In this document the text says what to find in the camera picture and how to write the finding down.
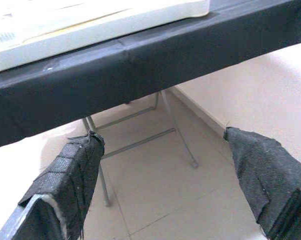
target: white wall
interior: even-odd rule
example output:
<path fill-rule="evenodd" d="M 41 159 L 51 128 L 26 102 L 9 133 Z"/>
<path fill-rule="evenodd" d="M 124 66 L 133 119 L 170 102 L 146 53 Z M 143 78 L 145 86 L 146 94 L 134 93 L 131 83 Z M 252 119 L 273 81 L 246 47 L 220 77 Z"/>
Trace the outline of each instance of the white wall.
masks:
<path fill-rule="evenodd" d="M 274 138 L 301 162 L 301 44 L 199 77 L 176 89 L 217 132 L 218 126 L 227 125 Z"/>

